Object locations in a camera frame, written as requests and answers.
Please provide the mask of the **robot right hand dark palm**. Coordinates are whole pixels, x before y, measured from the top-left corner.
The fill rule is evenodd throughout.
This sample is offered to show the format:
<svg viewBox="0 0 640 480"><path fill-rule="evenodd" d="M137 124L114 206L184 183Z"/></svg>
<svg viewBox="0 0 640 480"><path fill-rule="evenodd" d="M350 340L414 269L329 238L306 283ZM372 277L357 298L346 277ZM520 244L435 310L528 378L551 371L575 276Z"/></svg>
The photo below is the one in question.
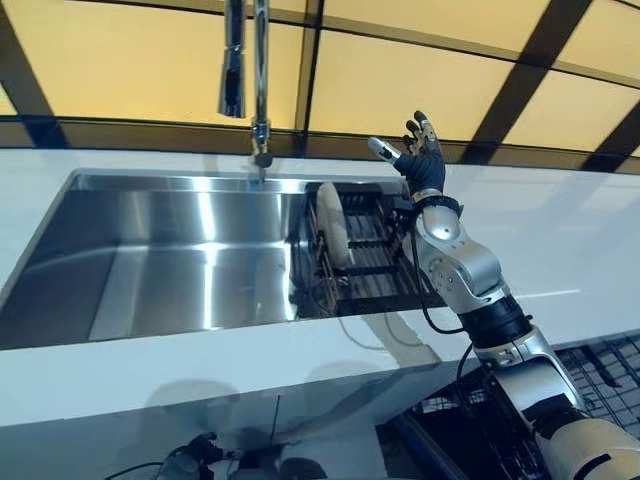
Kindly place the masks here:
<svg viewBox="0 0 640 480"><path fill-rule="evenodd" d="M370 151L391 164L407 181L415 194L426 190L442 193L446 177L445 161L439 139L429 118L416 110L412 120L406 121L409 134L402 137L400 150L382 138L367 139Z"/></svg>

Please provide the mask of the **robot left hand dark palm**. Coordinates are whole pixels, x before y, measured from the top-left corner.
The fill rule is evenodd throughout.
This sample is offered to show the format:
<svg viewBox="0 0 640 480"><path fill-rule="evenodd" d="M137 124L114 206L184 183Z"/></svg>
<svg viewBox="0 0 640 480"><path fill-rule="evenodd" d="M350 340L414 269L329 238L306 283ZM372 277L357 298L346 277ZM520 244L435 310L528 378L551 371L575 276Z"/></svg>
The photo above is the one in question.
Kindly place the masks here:
<svg viewBox="0 0 640 480"><path fill-rule="evenodd" d="M216 445L217 435L213 432L194 437L187 444L171 451L163 460L155 476L156 479L214 479L211 469L220 461L231 461L238 452Z"/></svg>

